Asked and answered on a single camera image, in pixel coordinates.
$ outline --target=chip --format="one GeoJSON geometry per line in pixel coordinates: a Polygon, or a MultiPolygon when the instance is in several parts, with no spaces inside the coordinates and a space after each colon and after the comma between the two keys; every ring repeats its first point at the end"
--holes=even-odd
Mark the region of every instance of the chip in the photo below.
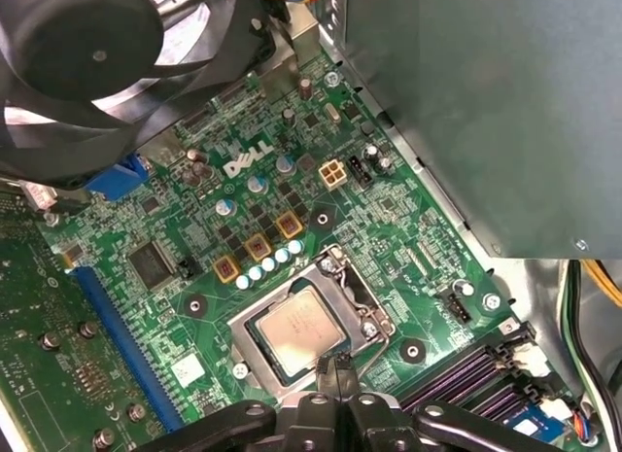
{"type": "Polygon", "coordinates": [[[259,319],[256,328],[291,377],[346,339],[311,285],[259,319]]]}
{"type": "Polygon", "coordinates": [[[157,290],[172,279],[172,266],[154,241],[145,243],[132,251],[127,256],[127,260],[149,291],[157,290]]]}
{"type": "Polygon", "coordinates": [[[309,114],[309,115],[307,115],[304,118],[304,122],[307,123],[307,126],[312,128],[313,126],[318,124],[320,122],[320,120],[318,119],[318,117],[315,114],[309,114]]]}
{"type": "Polygon", "coordinates": [[[348,120],[352,120],[358,117],[361,114],[361,111],[356,105],[350,103],[343,108],[343,113],[346,114],[348,120]]]}
{"type": "Polygon", "coordinates": [[[263,233],[256,233],[244,243],[244,248],[256,262],[272,254],[272,247],[263,233]]]}
{"type": "Polygon", "coordinates": [[[279,230],[276,228],[276,226],[269,226],[265,230],[265,236],[267,236],[270,241],[275,241],[280,236],[279,230]]]}
{"type": "Polygon", "coordinates": [[[302,199],[300,199],[300,196],[298,196],[295,192],[290,194],[290,196],[288,196],[288,202],[290,203],[290,205],[292,207],[296,206],[296,204],[300,204],[302,202],[302,199]]]}
{"type": "Polygon", "coordinates": [[[296,165],[302,173],[309,173],[311,171],[315,171],[316,162],[315,159],[307,153],[300,156],[296,162],[296,165]]]}
{"type": "Polygon", "coordinates": [[[145,211],[145,214],[151,214],[159,208],[159,202],[156,197],[151,196],[141,202],[140,206],[145,211]]]}
{"type": "Polygon", "coordinates": [[[241,273],[240,266],[235,259],[229,255],[223,256],[219,260],[216,260],[212,267],[218,275],[218,278],[224,284],[228,284],[235,280],[241,273]]]}
{"type": "Polygon", "coordinates": [[[268,216],[263,216],[259,218],[257,222],[259,222],[259,225],[261,226],[261,228],[264,228],[264,229],[272,226],[272,219],[270,219],[268,216]]]}
{"type": "Polygon", "coordinates": [[[218,233],[222,238],[228,238],[233,232],[228,226],[222,226],[219,228],[218,233]]]}
{"type": "Polygon", "coordinates": [[[261,209],[261,206],[259,206],[258,204],[255,204],[254,206],[251,206],[249,211],[251,211],[251,214],[253,214],[253,217],[255,217],[255,218],[257,218],[257,217],[259,217],[260,215],[263,214],[263,209],[261,209]]]}
{"type": "Polygon", "coordinates": [[[304,230],[304,226],[294,211],[288,211],[276,220],[276,226],[286,239],[294,238],[304,230]]]}
{"type": "Polygon", "coordinates": [[[282,183],[281,185],[278,186],[278,189],[281,192],[281,194],[285,196],[287,196],[289,193],[292,192],[292,187],[290,186],[289,183],[282,183]]]}

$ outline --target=blue pcie slot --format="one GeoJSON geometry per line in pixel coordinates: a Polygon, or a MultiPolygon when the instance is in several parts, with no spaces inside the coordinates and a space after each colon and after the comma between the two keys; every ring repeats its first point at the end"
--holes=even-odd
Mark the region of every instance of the blue pcie slot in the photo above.
{"type": "Polygon", "coordinates": [[[149,366],[142,350],[121,319],[119,311],[108,298],[95,271],[90,267],[77,267],[72,271],[72,275],[78,280],[86,298],[117,345],[164,428],[170,433],[181,429],[184,422],[175,405],[149,366]]]}

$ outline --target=fan hub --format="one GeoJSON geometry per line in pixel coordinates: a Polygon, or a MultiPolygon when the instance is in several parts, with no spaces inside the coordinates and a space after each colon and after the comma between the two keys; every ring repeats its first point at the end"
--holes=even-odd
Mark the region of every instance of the fan hub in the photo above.
{"type": "Polygon", "coordinates": [[[12,28],[8,57],[17,75],[47,96],[73,101],[140,80],[164,38],[149,0],[37,0],[12,28]]]}

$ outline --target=silver metal panel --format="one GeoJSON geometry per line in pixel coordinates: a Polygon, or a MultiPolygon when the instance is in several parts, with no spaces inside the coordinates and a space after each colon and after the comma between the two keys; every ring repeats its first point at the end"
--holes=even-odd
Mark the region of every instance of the silver metal panel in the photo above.
{"type": "Polygon", "coordinates": [[[341,20],[356,71],[489,253],[622,257],[620,10],[348,0],[341,20]]]}

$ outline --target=blue connector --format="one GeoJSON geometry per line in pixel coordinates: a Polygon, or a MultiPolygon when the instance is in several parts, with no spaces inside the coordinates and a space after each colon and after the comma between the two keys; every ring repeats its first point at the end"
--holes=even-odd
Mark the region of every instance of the blue connector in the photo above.
{"type": "Polygon", "coordinates": [[[143,389],[147,400],[164,428],[169,433],[181,429],[184,422],[175,405],[149,366],[145,355],[123,322],[119,311],[108,298],[108,294],[99,282],[95,271],[91,267],[76,267],[72,271],[72,275],[78,280],[86,299],[93,306],[101,323],[115,342],[121,356],[143,389]]]}
{"type": "Polygon", "coordinates": [[[138,158],[132,154],[117,165],[97,175],[85,188],[101,192],[107,201],[115,202],[130,194],[149,179],[149,172],[138,158]]]}

